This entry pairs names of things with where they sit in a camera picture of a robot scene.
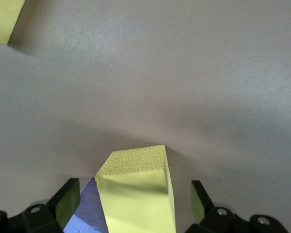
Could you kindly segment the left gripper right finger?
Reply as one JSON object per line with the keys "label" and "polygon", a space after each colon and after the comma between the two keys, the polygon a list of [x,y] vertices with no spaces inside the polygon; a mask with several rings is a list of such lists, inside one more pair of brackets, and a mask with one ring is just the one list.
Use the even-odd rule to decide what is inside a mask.
{"label": "left gripper right finger", "polygon": [[188,233],[248,233],[249,222],[241,219],[229,209],[215,206],[201,181],[191,183],[191,208],[194,223]]}

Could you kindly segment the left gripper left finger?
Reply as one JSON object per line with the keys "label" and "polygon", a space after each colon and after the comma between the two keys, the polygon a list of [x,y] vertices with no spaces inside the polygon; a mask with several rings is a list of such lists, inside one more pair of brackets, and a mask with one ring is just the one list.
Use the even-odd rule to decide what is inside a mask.
{"label": "left gripper left finger", "polygon": [[80,204],[80,181],[70,178],[46,204],[22,213],[27,233],[62,233]]}

